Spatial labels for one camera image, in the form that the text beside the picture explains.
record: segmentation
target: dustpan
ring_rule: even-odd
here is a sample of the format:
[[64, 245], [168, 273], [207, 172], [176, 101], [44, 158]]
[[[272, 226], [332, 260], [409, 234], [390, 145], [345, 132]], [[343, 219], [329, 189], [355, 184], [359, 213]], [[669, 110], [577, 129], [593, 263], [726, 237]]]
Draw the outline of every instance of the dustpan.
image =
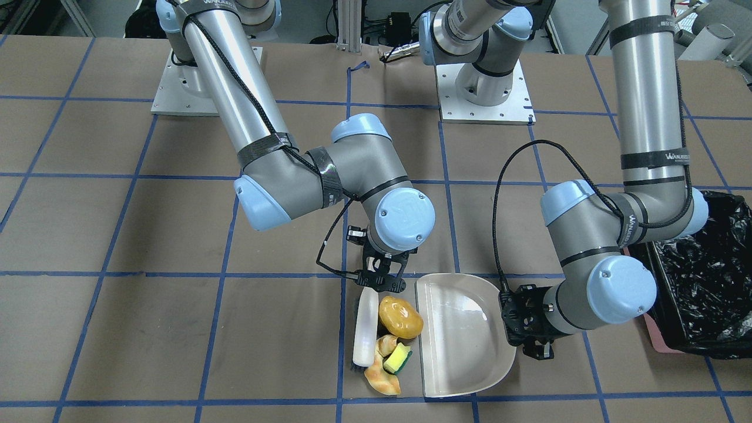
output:
[[499, 289], [473, 275], [435, 273], [415, 282], [423, 393], [454, 397], [499, 383], [517, 349], [507, 343]]

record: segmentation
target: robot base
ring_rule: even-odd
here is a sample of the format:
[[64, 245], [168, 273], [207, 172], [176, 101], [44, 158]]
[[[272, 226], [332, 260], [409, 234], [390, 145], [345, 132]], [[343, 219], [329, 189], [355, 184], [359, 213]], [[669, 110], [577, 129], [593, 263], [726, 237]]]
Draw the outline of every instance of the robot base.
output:
[[531, 121], [535, 122], [535, 113], [532, 111], [532, 102], [519, 61], [514, 66], [514, 82], [509, 98], [502, 104], [492, 107], [470, 103], [457, 92], [454, 81], [463, 66], [462, 63], [436, 66], [436, 85], [442, 121], [502, 125], [526, 125]]
[[[253, 53], [259, 63], [261, 63], [262, 52], [263, 47], [253, 47]], [[159, 88], [154, 95], [151, 113], [168, 116], [219, 116], [214, 100], [208, 93], [206, 97], [200, 97], [183, 87], [186, 83], [184, 82], [186, 78], [183, 76], [184, 67], [172, 63], [172, 52], [170, 52], [165, 70], [162, 72], [162, 79], [159, 80]]]

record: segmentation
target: white brush handle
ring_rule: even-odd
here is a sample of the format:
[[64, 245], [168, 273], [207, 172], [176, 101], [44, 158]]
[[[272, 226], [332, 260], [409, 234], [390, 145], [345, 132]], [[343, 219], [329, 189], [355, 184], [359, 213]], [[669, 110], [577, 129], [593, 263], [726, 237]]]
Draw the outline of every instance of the white brush handle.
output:
[[358, 302], [358, 317], [355, 321], [353, 364], [369, 367], [374, 363], [376, 330], [378, 328], [378, 293], [372, 288], [363, 288]]

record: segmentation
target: white dustpan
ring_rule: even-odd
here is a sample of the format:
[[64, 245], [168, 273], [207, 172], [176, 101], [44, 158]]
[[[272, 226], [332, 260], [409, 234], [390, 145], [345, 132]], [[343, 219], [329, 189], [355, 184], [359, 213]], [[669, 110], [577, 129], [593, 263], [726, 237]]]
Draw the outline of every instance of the white dustpan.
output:
[[460, 273], [425, 275], [415, 282], [423, 393], [453, 397], [499, 383], [517, 349], [507, 343], [499, 289], [485, 279]]

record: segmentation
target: white cylinder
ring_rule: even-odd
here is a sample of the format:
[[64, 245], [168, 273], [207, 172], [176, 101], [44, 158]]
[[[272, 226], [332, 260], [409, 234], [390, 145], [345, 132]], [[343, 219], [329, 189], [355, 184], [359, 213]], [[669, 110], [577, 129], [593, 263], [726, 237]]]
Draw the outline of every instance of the white cylinder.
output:
[[692, 41], [679, 60], [715, 60], [734, 39], [734, 32], [722, 23], [706, 26]]

